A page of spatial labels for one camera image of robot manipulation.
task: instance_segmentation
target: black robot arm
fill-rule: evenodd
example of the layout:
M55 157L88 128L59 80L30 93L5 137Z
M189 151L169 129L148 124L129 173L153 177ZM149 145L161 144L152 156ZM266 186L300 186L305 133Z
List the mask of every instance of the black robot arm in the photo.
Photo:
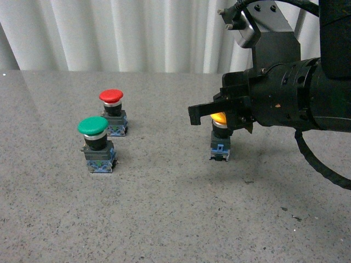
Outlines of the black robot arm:
M238 44L252 49L253 68L224 74L214 102L189 107L191 124L200 125L201 116L224 112L231 132L250 131L255 121L295 128L309 164L351 190L351 180L323 165L302 137L311 129L351 132L351 3L320 1L321 58L301 61L300 44L275 2L253 2L239 0L218 11ZM283 2L298 3L316 15L318 6L309 1Z

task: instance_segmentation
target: gray speckled tabletop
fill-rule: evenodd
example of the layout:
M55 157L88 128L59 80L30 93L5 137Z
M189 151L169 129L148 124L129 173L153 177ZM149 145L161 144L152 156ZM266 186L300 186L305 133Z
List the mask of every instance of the gray speckled tabletop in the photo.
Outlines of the gray speckled tabletop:
M220 75L0 73L0 262L351 262L351 192L308 165L293 129L255 124L229 162L208 160L211 119L191 126L187 107ZM77 125L110 88L129 131L114 172L90 174ZM349 174L351 134L305 139Z

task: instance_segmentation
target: yellow push button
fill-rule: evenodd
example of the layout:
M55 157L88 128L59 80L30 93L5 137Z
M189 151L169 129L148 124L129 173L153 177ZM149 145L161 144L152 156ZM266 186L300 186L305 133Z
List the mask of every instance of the yellow push button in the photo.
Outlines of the yellow push button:
M224 112L219 112L215 114L211 114L211 118L220 124L226 125L227 124L227 119L225 117Z

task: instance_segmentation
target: screw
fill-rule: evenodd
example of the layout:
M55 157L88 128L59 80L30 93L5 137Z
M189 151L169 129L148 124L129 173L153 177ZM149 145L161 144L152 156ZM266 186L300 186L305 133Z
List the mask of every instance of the screw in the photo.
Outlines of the screw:
M217 14L223 15L223 14L225 14L225 10L224 9L218 9L217 10Z
M232 24L226 24L225 25L225 29L232 30L233 29L233 25Z

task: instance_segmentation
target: black cable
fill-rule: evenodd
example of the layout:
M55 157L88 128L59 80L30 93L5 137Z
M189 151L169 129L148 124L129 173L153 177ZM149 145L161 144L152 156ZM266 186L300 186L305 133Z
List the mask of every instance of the black cable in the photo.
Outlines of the black cable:
M302 137L302 132L300 130L296 130L295 139L297 141L300 153L302 153L306 161L318 173L322 174L324 178L327 178L333 184L338 185L344 189L351 190L351 180L339 175L337 172L333 171L332 169L324 165L320 160L318 160L318 158L315 157L310 148L307 146L305 140Z
M234 6L237 10L242 11L249 4L257 1L264 1L264 0L237 0ZM295 5L296 7L300 7L301 9L306 10L307 12L319 17L319 6L308 0L277 0L277 1Z

